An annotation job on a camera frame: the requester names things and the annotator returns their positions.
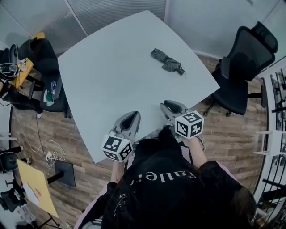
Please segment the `folded umbrella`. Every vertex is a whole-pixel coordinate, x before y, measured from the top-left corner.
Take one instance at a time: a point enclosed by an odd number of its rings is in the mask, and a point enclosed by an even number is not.
[[[173,58],[168,57],[164,52],[159,49],[154,49],[151,52],[151,56],[160,62],[164,63],[162,68],[168,72],[177,71],[180,75],[184,74],[184,70],[182,69],[181,63],[174,60]]]

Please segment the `wooden floor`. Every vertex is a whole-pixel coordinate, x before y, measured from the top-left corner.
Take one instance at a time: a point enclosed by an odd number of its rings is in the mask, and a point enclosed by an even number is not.
[[[212,72],[217,64],[208,58],[201,57],[202,62]],[[260,92],[261,81],[254,79],[248,84],[248,92]],[[206,99],[193,109],[203,112],[210,104]],[[25,134],[32,147],[37,151],[41,141],[52,139],[58,142],[66,153],[66,161],[74,164],[76,187],[67,187],[59,182],[50,186],[50,191],[59,214],[58,222],[71,225],[76,223],[81,211],[94,200],[102,187],[110,180],[111,161],[108,159],[95,164],[79,134],[74,120],[66,120],[63,114],[44,112],[38,120],[39,135],[35,112],[17,110],[17,117],[21,122]],[[248,107],[244,116],[232,114],[225,116],[226,111],[221,107],[214,107],[205,117],[202,138],[206,145],[206,156],[209,160],[217,160],[224,164],[236,178],[251,191],[254,189],[261,168],[262,157],[254,155],[254,133],[266,130],[266,109],[261,107],[260,99],[248,100]],[[19,122],[13,112],[12,136],[17,137],[13,146],[23,145],[24,156],[32,157],[35,168],[48,173],[44,153],[40,149],[33,152],[21,130]],[[45,154],[52,151],[55,144],[47,142],[43,146]],[[48,214],[29,203],[30,210],[37,217],[38,222],[44,222]]]

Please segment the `person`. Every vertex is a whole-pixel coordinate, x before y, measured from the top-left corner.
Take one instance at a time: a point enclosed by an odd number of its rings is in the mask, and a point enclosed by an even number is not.
[[[13,85],[3,80],[0,80],[0,98],[3,101],[10,102],[19,110],[34,110],[37,113],[37,118],[42,116],[43,109],[40,107],[39,100],[29,99],[27,96],[20,94]]]
[[[207,161],[197,138],[180,145],[168,127],[143,139],[75,229],[258,228],[256,202],[226,167]]]

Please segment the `white table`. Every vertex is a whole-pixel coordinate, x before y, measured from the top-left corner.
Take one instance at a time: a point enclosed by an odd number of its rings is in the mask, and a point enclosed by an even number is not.
[[[163,70],[154,49],[182,63],[186,72]],[[160,103],[175,100],[192,107],[219,86],[195,53],[149,11],[119,20],[93,33],[59,57],[72,115],[95,163],[115,121],[137,110],[140,139],[166,123]]]

